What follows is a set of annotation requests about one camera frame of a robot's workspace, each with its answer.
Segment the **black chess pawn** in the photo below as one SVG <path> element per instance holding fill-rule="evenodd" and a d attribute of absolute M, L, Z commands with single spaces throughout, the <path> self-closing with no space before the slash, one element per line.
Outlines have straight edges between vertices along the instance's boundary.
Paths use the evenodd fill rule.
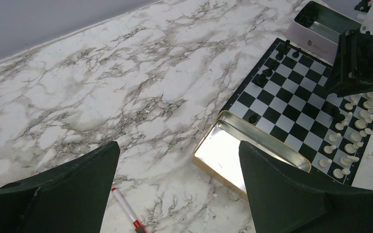
<path fill-rule="evenodd" d="M 250 124 L 255 124 L 255 123 L 258 122 L 259 118 L 260 118 L 259 114 L 254 113 L 254 114 L 252 114 L 251 116 L 249 116 L 249 118 L 248 118 L 248 122 L 249 122 Z"/>

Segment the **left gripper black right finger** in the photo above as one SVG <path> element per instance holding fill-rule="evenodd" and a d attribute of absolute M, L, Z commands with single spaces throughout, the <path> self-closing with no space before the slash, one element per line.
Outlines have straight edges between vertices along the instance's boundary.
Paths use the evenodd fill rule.
<path fill-rule="evenodd" d="M 322 179 L 246 141 L 239 159 L 258 233 L 373 233 L 373 190 Z"/>

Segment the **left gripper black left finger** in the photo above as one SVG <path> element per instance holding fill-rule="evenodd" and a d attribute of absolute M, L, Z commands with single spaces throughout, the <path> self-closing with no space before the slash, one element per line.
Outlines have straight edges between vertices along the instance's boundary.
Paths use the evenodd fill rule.
<path fill-rule="evenodd" d="M 0 187 L 0 233 L 98 233 L 119 155 L 111 141 Z"/>

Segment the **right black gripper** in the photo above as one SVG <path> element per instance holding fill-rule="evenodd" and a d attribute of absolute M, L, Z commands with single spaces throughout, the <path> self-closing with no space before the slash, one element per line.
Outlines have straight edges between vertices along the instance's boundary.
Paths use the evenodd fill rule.
<path fill-rule="evenodd" d="M 338 58 L 324 91 L 337 97 L 373 92 L 373 35 L 350 29 L 339 36 Z"/>

